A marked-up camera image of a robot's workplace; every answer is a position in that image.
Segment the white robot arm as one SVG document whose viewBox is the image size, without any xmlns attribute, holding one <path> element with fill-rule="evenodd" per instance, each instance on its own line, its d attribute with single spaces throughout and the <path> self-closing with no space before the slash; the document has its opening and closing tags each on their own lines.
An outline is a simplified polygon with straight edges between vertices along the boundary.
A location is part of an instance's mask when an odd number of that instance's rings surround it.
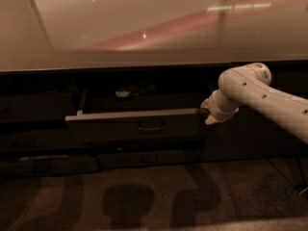
<svg viewBox="0 0 308 231">
<path fill-rule="evenodd" d="M 209 111 L 205 124 L 225 122 L 245 105 L 308 143 L 308 100 L 271 88 L 270 82 L 270 70 L 261 63 L 223 71 L 218 89 L 200 105 Z"/>
</svg>

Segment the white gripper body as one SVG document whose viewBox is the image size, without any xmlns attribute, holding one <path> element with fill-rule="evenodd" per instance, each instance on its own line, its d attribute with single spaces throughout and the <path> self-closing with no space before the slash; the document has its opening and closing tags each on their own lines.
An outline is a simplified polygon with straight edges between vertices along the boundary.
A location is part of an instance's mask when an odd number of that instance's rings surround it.
<svg viewBox="0 0 308 231">
<path fill-rule="evenodd" d="M 228 99 L 220 90 L 215 90 L 209 97 L 209 114 L 215 117 L 224 117 L 228 120 L 239 110 L 239 107 L 239 103 Z"/>
</svg>

